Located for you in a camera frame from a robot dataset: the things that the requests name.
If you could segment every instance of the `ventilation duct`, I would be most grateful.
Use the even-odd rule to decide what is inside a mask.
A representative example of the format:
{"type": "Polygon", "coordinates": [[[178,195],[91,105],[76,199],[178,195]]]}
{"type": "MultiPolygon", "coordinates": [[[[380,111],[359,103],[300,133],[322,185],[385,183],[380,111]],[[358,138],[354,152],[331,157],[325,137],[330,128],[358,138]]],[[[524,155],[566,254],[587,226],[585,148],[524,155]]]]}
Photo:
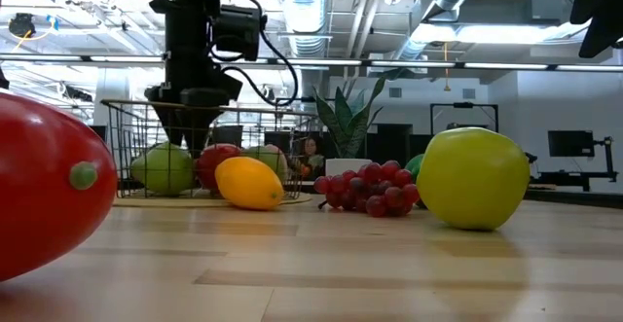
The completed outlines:
{"type": "Polygon", "coordinates": [[[426,47],[426,42],[418,41],[418,26],[423,21],[440,16],[444,13],[457,13],[458,7],[465,0],[417,0],[414,5],[413,16],[416,28],[412,35],[394,53],[396,60],[416,60],[426,47]]]}
{"type": "MultiPolygon", "coordinates": [[[[289,38],[296,57],[325,57],[327,40],[313,36],[325,30],[327,0],[283,0],[283,13],[289,32],[303,33],[289,38]]],[[[301,70],[301,96],[313,97],[313,88],[328,93],[328,76],[321,70],[301,70]]]]}

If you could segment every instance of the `green fruit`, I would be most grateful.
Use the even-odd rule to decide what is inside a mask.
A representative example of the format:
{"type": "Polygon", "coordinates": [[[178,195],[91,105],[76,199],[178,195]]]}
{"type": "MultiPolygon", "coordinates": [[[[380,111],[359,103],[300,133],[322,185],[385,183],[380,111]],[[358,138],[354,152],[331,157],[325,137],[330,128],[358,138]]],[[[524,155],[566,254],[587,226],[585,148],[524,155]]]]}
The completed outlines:
{"type": "Polygon", "coordinates": [[[177,196],[195,185],[193,158],[169,142],[134,160],[130,174],[148,190],[163,196],[177,196]]]}
{"type": "Polygon", "coordinates": [[[424,154],[416,155],[415,157],[411,158],[411,160],[407,162],[407,165],[405,166],[405,169],[411,171],[411,179],[413,180],[414,183],[416,182],[416,180],[418,180],[418,174],[420,173],[421,160],[423,158],[424,158],[424,154]]]}
{"type": "Polygon", "coordinates": [[[240,156],[263,162],[275,172],[281,182],[287,180],[288,162],[283,152],[277,146],[268,145],[247,148],[240,153],[240,156]]]}

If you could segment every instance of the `white pot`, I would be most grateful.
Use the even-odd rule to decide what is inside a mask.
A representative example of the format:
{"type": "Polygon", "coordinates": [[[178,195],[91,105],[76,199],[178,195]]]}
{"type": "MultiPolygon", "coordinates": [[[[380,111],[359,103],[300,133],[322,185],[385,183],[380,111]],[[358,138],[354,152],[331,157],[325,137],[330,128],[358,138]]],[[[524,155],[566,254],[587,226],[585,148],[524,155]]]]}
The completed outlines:
{"type": "Polygon", "coordinates": [[[326,160],[324,171],[327,176],[342,175],[344,171],[357,172],[361,166],[370,163],[370,160],[361,159],[333,159],[326,160]]]}

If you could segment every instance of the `grape bunch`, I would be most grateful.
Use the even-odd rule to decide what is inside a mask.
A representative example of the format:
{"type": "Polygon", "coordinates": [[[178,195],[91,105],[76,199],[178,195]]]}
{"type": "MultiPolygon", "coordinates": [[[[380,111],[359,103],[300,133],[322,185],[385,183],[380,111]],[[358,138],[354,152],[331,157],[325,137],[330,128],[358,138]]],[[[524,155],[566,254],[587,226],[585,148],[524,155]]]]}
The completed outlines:
{"type": "Polygon", "coordinates": [[[368,213],[373,217],[405,216],[420,200],[411,172],[402,169],[398,161],[383,165],[372,162],[358,171],[342,175],[320,176],[314,189],[326,196],[333,208],[368,213]]]}

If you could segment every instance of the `snake plant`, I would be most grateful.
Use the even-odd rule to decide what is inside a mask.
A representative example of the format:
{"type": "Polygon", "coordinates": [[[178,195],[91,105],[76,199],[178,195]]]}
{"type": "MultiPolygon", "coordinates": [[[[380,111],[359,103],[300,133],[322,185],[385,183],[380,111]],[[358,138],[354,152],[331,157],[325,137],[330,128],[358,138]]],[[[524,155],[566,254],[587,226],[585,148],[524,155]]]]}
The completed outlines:
{"type": "Polygon", "coordinates": [[[335,92],[335,109],[318,93],[315,94],[315,106],[318,117],[329,129],[338,156],[344,159],[356,158],[361,143],[368,133],[368,127],[377,118],[383,107],[377,109],[370,118],[372,102],[383,91],[385,78],[380,78],[374,85],[370,100],[364,102],[365,90],[348,104],[340,88],[335,92]]]}

